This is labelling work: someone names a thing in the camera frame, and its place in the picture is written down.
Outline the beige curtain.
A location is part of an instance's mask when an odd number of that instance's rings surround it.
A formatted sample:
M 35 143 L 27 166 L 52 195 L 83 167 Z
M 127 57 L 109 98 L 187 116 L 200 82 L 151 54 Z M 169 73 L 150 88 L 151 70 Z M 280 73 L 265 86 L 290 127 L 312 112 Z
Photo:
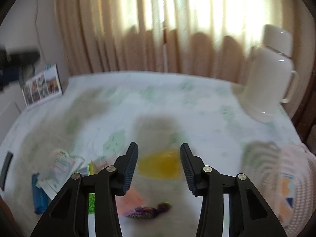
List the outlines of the beige curtain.
M 315 22 L 302 0 L 55 0 L 72 75 L 155 71 L 243 83 L 251 50 L 272 24 L 293 35 L 308 80 Z

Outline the light blue boxed snack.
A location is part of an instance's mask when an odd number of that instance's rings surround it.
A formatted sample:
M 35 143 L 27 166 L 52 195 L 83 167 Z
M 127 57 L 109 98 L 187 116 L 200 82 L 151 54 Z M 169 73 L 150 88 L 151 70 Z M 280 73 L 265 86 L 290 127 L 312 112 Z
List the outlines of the light blue boxed snack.
M 281 201 L 280 215 L 283 221 L 290 220 L 293 217 L 293 203 L 295 198 L 295 180 L 294 177 L 287 174 L 281 175 Z

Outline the photo collage calendar card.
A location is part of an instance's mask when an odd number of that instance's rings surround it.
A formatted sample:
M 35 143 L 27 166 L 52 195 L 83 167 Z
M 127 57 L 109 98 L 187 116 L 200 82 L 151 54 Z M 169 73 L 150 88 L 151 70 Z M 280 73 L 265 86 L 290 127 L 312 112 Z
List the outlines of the photo collage calendar card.
M 28 79 L 21 88 L 26 109 L 31 110 L 63 95 L 56 64 Z

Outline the purple candy wrapper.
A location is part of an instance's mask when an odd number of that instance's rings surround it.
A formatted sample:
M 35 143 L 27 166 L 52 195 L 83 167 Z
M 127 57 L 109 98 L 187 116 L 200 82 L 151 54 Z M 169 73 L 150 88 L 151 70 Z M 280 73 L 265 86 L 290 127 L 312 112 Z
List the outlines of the purple candy wrapper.
M 134 218 L 134 219 L 154 219 L 162 213 L 168 212 L 172 208 L 172 205 L 168 202 L 162 202 L 157 205 L 156 208 L 154 207 L 138 207 L 124 216 L 127 218 Z

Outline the yellow jelly cup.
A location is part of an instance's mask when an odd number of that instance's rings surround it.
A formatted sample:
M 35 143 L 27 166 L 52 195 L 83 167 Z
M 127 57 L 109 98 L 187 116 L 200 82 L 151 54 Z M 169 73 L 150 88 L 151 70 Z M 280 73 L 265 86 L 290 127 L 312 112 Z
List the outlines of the yellow jelly cup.
M 179 151 L 168 149 L 150 153 L 138 160 L 138 173 L 143 177 L 161 180 L 174 180 L 181 177 Z

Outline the blue snack package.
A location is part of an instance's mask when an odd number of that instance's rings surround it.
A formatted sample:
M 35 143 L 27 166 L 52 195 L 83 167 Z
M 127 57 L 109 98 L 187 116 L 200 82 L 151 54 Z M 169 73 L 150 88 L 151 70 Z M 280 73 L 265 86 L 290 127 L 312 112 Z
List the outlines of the blue snack package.
M 32 174 L 32 197 L 34 204 L 34 213 L 36 215 L 43 214 L 49 205 L 48 195 L 41 187 L 38 187 L 39 175 L 39 173 Z

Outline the green patterned tablecloth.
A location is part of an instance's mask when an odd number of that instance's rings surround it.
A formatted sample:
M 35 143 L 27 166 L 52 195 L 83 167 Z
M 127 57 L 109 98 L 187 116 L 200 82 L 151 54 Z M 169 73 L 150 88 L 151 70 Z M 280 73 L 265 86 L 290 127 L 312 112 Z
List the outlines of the green patterned tablecloth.
M 286 231 L 296 236 L 315 210 L 315 157 L 306 150 L 283 108 L 270 123 L 249 117 L 237 96 L 242 86 L 180 74 L 109 73 L 69 80 L 63 96 L 23 111 L 1 145 L 13 153 L 1 191 L 25 236 L 39 220 L 31 177 L 62 149 L 85 163 L 124 154 L 131 142 L 140 157 L 192 152 L 222 174 L 246 174 L 260 191 L 275 173 L 295 179 L 294 216 Z

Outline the pink plastic basket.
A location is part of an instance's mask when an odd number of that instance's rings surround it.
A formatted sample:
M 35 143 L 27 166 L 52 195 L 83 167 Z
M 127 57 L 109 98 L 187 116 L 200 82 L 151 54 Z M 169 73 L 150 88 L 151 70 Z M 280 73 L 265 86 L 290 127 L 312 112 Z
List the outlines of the pink plastic basket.
M 287 236 L 297 236 L 315 212 L 315 155 L 303 143 L 278 147 L 273 142 L 250 142 L 244 147 L 241 172 L 265 198 Z M 279 212 L 282 174 L 295 180 L 293 217 L 286 221 Z

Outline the pink snack packet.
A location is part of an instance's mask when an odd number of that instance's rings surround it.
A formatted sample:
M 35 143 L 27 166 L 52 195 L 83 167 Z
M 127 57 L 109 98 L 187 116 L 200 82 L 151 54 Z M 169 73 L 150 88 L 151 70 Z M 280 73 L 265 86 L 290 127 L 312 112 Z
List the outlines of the pink snack packet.
M 115 196 L 118 216 L 123 216 L 130 211 L 145 204 L 137 190 L 131 186 L 124 196 Z

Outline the white thermos jug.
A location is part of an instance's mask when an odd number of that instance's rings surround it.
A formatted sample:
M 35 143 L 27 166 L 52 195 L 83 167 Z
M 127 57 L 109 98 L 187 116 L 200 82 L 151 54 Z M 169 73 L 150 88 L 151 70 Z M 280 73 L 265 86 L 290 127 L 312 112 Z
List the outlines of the white thermos jug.
M 289 103 L 299 82 L 291 59 L 293 36 L 274 25 L 264 25 L 262 42 L 251 55 L 241 106 L 253 119 L 268 123 L 281 103 Z

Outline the white printed snack bag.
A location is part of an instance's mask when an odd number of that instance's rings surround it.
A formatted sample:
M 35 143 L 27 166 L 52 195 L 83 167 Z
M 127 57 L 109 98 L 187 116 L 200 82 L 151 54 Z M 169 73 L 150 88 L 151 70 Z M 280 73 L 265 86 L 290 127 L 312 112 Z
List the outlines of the white printed snack bag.
M 62 149 L 55 149 L 38 176 L 36 186 L 42 188 L 52 201 L 69 177 L 77 172 L 85 160 L 76 155 L 70 155 Z

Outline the black remote control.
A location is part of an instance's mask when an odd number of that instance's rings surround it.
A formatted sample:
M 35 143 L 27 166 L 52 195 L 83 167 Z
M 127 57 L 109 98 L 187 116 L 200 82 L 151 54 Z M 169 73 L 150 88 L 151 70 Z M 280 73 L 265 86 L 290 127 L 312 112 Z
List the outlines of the black remote control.
M 6 183 L 6 179 L 7 179 L 7 175 L 8 175 L 8 170 L 11 164 L 13 158 L 13 153 L 8 151 L 7 155 L 4 159 L 4 163 L 1 169 L 1 178 L 0 178 L 0 188 L 2 191 L 5 190 L 5 183 Z

